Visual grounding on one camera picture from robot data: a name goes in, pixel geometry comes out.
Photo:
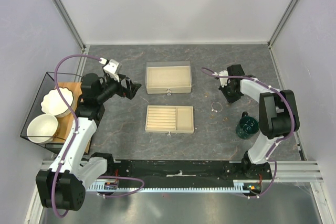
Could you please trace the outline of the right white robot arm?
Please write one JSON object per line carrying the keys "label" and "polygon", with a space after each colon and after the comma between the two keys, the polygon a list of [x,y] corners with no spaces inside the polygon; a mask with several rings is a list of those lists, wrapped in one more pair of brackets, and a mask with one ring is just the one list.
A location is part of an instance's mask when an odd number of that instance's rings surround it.
{"label": "right white robot arm", "polygon": [[279,90],[254,76],[245,75],[241,65],[231,65],[218,74],[219,89],[227,102],[234,103],[247,95],[259,104],[260,134],[241,160],[240,172],[248,179],[266,170],[268,158],[276,147],[299,128],[295,95],[291,90]]}

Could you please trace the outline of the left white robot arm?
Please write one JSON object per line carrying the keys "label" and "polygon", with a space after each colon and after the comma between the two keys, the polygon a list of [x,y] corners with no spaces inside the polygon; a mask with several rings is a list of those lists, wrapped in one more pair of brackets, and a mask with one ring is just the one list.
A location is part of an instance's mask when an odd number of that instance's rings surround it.
{"label": "left white robot arm", "polygon": [[114,80],[108,73],[103,77],[89,73],[81,78],[81,95],[68,138],[52,165],[36,175],[43,207],[77,211],[86,190],[97,178],[111,178],[115,174],[112,154],[94,153],[85,165],[81,165],[81,160],[104,115],[103,104],[114,95],[131,100],[141,87],[123,74],[118,77]]}

